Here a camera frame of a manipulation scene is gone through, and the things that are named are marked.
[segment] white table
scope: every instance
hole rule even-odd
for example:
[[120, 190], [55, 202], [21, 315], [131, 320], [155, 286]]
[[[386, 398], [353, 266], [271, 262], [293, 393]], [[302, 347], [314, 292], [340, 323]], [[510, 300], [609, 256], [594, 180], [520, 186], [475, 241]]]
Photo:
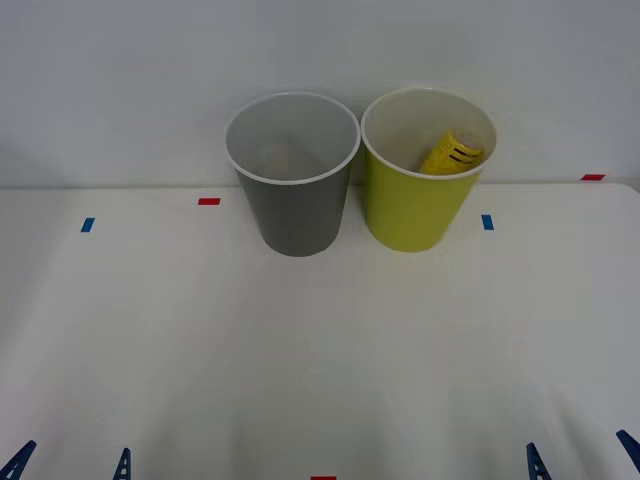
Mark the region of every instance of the white table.
[[640, 478], [637, 193], [479, 185], [421, 254], [356, 197], [299, 259], [234, 188], [0, 192], [0, 463], [33, 438], [24, 480], [110, 479], [124, 446], [135, 480], [515, 480], [533, 441], [554, 480]]

